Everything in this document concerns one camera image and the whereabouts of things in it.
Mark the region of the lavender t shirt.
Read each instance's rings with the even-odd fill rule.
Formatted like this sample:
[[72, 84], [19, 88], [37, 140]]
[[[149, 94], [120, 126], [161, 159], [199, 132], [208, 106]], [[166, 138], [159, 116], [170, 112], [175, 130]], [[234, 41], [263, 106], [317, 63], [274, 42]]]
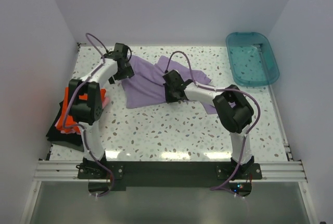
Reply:
[[138, 56], [130, 60], [134, 76], [121, 81], [128, 109], [141, 108], [166, 102], [163, 75], [166, 68], [179, 72], [183, 80], [191, 79], [189, 68], [176, 61], [168, 63], [168, 57], [161, 56], [152, 64]]

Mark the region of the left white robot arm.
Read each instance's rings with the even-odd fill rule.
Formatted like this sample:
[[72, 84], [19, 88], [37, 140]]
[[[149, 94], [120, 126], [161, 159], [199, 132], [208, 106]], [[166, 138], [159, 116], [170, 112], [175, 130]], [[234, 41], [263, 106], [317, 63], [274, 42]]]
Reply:
[[99, 120], [103, 113], [101, 87], [134, 76], [130, 64], [131, 49], [116, 43], [114, 49], [102, 55], [101, 61], [89, 73], [79, 79], [71, 79], [68, 85], [68, 106], [63, 128], [77, 127], [84, 147], [84, 158], [94, 161], [89, 172], [95, 178], [103, 178], [108, 166], [101, 160], [105, 150], [99, 135]]

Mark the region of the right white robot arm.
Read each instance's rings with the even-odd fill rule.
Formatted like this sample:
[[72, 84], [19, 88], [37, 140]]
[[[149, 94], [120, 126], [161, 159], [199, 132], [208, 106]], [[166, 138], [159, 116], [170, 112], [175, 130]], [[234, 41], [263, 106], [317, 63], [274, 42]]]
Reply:
[[232, 141], [232, 173], [236, 178], [245, 178], [254, 163], [249, 141], [254, 110], [244, 94], [236, 85], [218, 88], [192, 79], [185, 81], [175, 70], [166, 72], [162, 77], [167, 102], [199, 101], [215, 108]]

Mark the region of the orange folded t shirt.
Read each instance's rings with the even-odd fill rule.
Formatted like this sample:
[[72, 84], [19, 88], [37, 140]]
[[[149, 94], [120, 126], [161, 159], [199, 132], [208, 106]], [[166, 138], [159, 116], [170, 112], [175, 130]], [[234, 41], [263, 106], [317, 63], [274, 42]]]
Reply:
[[[68, 87], [65, 88], [65, 95], [64, 95], [64, 99], [63, 99], [63, 102], [62, 102], [62, 107], [61, 109], [64, 109], [65, 110], [65, 113], [66, 113], [66, 110], [67, 110], [67, 107], [68, 107]], [[102, 88], [100, 90], [100, 95], [101, 95], [101, 99], [103, 100], [103, 97], [106, 97], [106, 90], [104, 88]], [[87, 100], [87, 94], [84, 94], [84, 95], [81, 95], [79, 96], [79, 99], [83, 99], [83, 100]]]

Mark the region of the teal plastic basket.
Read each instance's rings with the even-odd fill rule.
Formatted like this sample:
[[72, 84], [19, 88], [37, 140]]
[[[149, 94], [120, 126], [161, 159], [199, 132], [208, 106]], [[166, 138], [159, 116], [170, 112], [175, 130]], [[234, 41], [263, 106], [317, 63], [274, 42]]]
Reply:
[[257, 32], [234, 32], [226, 37], [226, 47], [235, 83], [261, 87], [274, 84], [279, 68], [268, 39]]

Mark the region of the black folded t shirt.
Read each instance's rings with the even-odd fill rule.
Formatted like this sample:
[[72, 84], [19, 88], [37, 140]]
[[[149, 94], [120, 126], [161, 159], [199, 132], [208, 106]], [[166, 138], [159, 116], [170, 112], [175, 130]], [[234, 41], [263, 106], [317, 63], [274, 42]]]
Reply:
[[62, 147], [67, 147], [70, 149], [74, 149], [80, 152], [84, 151], [83, 143], [81, 136], [78, 134], [62, 134], [59, 130], [56, 129], [56, 123], [61, 116], [62, 110], [62, 101], [59, 103], [59, 111], [57, 113], [56, 118], [54, 119], [51, 127], [49, 128], [46, 138], [52, 143]]

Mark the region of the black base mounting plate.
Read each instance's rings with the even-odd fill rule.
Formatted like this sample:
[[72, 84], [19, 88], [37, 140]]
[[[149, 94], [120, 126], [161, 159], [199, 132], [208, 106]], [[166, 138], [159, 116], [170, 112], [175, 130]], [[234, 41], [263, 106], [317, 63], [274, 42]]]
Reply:
[[260, 164], [235, 162], [107, 162], [84, 159], [76, 166], [78, 179], [88, 180], [90, 192], [125, 191], [128, 187], [210, 188], [225, 181], [261, 180]]

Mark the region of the aluminium frame rail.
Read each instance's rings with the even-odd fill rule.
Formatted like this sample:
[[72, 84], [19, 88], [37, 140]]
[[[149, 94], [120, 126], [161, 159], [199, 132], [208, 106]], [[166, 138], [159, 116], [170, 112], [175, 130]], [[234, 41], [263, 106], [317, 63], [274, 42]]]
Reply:
[[[34, 181], [76, 181], [78, 161], [39, 161]], [[260, 162], [260, 171], [264, 182], [307, 182], [301, 161]]]

